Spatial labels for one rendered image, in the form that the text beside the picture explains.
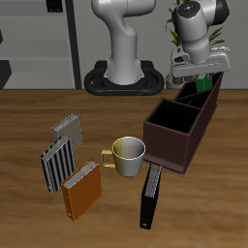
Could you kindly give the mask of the dark brown desk caddy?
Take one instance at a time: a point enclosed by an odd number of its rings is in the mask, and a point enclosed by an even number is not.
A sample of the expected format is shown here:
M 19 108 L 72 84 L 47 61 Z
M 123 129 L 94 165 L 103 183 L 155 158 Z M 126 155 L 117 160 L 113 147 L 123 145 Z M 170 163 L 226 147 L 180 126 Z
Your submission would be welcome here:
M 173 101 L 162 98 L 143 122 L 144 162 L 184 175 L 217 108 L 223 73 L 212 76 L 213 87 L 197 92 L 184 84 Z

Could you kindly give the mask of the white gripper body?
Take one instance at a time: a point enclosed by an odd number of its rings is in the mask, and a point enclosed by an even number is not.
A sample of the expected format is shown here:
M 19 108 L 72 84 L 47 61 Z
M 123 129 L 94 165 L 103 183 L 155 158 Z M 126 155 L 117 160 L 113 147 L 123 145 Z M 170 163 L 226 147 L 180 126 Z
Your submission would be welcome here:
M 226 46 L 214 47 L 205 61 L 193 63 L 190 55 L 181 46 L 177 46 L 170 56 L 170 71 L 176 78 L 225 72 L 231 68 L 230 55 Z

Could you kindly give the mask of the orange book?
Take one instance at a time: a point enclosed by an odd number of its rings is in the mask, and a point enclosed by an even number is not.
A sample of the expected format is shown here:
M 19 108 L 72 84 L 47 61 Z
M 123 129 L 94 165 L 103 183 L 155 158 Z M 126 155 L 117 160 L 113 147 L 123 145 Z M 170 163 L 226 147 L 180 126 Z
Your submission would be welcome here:
M 102 195 L 100 166 L 88 160 L 61 183 L 67 215 L 75 221 Z

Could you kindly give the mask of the green book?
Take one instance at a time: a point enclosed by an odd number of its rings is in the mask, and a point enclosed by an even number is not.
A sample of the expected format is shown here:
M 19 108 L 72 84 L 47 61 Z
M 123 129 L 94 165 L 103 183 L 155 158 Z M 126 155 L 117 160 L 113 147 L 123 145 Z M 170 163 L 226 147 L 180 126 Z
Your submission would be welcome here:
M 196 87 L 198 92 L 203 92 L 204 90 L 211 89 L 213 87 L 212 75 L 211 74 L 196 75 Z

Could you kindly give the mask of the grey book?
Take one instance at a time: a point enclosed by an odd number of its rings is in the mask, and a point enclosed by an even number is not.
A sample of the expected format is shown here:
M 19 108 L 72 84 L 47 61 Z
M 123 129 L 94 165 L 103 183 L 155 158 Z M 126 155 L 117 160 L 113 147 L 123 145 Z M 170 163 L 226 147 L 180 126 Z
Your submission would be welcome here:
M 73 148 L 77 149 L 82 145 L 82 132 L 80 125 L 80 116 L 74 113 L 61 120 L 59 123 L 51 128 L 53 139 L 57 140 L 64 135 L 72 139 Z

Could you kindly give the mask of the green pot plant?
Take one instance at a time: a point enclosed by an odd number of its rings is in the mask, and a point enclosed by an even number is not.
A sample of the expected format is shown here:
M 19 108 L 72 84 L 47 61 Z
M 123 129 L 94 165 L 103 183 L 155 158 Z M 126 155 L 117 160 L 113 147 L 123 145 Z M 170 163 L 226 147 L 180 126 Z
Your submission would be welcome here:
M 203 1 L 203 4 L 206 6 L 207 4 L 210 4 L 210 6 L 207 8 L 207 10 L 210 12 L 210 14 L 213 16 L 213 25 L 219 25 L 222 24 L 225 19 L 230 14 L 230 7 L 228 0 L 176 0 L 174 3 L 174 6 L 180 6 L 182 4 L 188 3 L 190 1 Z M 178 35 L 178 32 L 176 29 L 171 30 L 168 28 L 168 25 L 170 23 L 173 23 L 173 19 L 170 18 L 167 20 L 165 28 L 166 31 L 170 31 L 173 40 L 172 42 L 176 47 L 182 45 L 182 40 L 180 36 Z M 167 75 L 167 88 L 168 89 L 180 89 L 186 82 L 190 82 L 194 80 L 194 76 L 187 76 L 187 77 L 174 77 L 172 75 L 172 72 L 169 72 Z

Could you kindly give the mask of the black and white striped book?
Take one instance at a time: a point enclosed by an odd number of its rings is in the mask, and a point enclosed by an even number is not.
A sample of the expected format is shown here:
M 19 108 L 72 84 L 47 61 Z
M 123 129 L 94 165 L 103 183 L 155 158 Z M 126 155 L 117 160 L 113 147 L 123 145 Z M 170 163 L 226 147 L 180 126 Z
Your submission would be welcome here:
M 46 188 L 56 193 L 65 180 L 76 170 L 71 138 L 59 137 L 40 157 Z

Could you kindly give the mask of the white shelf unit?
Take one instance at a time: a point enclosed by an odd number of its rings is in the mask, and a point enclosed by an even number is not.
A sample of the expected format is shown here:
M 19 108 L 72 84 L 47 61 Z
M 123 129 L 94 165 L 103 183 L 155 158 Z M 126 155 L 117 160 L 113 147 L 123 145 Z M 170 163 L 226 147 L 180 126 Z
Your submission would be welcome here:
M 80 89 L 74 0 L 0 0 L 0 89 Z

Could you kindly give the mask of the white and yellow mug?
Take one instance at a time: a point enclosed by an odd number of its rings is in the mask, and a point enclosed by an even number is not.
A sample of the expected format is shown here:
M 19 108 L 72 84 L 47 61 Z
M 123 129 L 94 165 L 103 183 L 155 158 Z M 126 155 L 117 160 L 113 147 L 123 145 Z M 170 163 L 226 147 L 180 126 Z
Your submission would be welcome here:
M 145 144 L 135 137 L 117 139 L 109 150 L 101 151 L 101 164 L 105 168 L 114 168 L 125 177 L 133 177 L 140 172 L 145 154 Z M 111 155 L 113 163 L 107 163 L 105 156 Z

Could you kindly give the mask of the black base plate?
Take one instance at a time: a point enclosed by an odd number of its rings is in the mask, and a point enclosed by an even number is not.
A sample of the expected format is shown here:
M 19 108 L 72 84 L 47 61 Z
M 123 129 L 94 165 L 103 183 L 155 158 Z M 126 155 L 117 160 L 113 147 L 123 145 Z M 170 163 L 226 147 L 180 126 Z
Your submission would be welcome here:
M 154 69 L 149 60 L 141 60 L 144 77 L 130 85 L 118 85 L 104 77 L 107 61 L 98 61 L 94 69 L 84 78 L 84 87 L 88 93 L 96 96 L 152 96 L 164 89 L 164 77 Z

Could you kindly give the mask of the black box on shelf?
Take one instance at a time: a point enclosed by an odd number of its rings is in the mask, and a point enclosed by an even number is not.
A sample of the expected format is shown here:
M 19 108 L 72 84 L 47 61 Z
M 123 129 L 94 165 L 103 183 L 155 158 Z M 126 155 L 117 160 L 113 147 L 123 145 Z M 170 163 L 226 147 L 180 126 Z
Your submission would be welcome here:
M 62 13 L 62 0 L 46 0 L 46 9 L 49 13 Z

